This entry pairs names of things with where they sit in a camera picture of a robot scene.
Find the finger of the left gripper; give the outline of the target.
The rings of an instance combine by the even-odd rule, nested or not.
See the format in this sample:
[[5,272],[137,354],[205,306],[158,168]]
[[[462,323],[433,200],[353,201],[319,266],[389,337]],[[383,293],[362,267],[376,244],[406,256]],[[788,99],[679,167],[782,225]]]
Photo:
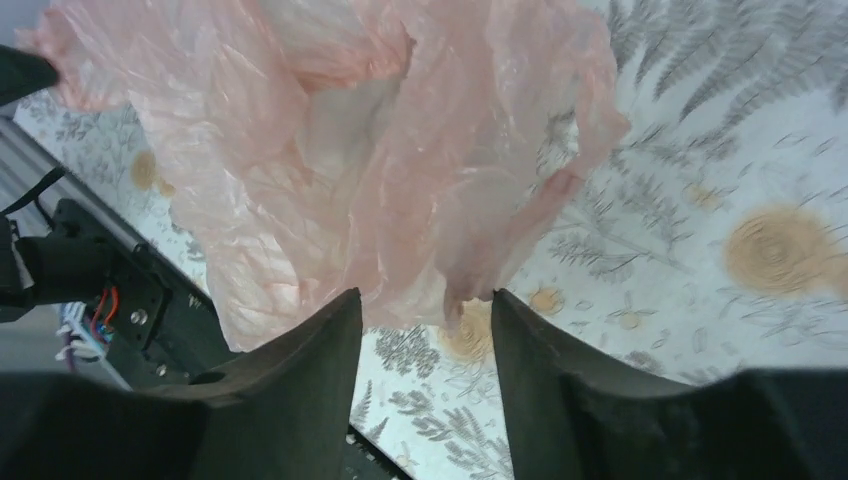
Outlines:
[[60,81],[59,72],[47,59],[6,45],[1,46],[0,71],[2,106],[54,87]]

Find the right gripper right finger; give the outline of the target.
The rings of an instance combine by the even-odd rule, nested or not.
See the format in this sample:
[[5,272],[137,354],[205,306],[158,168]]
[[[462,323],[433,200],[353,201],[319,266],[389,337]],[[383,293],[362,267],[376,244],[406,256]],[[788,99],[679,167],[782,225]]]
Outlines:
[[518,479],[726,479],[684,394],[553,326],[507,290],[491,330]]

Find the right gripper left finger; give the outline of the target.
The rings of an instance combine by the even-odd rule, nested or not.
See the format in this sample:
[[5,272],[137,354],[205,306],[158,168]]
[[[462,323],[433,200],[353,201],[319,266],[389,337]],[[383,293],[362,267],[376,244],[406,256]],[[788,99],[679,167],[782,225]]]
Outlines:
[[291,331],[155,394],[201,406],[194,443],[169,447],[154,479],[338,479],[363,321],[358,289]]

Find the pink plastic trash bag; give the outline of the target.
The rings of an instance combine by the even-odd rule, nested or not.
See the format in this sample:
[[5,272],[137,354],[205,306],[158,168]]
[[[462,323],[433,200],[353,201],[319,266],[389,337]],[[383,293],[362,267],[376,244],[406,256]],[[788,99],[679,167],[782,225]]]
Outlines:
[[351,288],[457,323],[629,127],[574,1],[55,1],[18,42],[66,107],[134,108],[235,352]]

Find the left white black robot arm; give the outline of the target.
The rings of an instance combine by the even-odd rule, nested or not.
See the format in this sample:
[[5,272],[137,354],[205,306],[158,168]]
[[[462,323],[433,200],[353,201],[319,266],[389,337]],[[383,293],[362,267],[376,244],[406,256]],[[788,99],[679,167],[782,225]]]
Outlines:
[[[45,58],[1,47],[1,104],[53,87],[60,75]],[[40,195],[66,174],[49,171],[18,200],[1,210],[1,321],[18,321],[34,307],[89,300],[106,287],[116,250],[105,239],[84,237],[74,223],[58,223],[40,203]],[[49,233],[23,237],[10,218],[34,205]]]

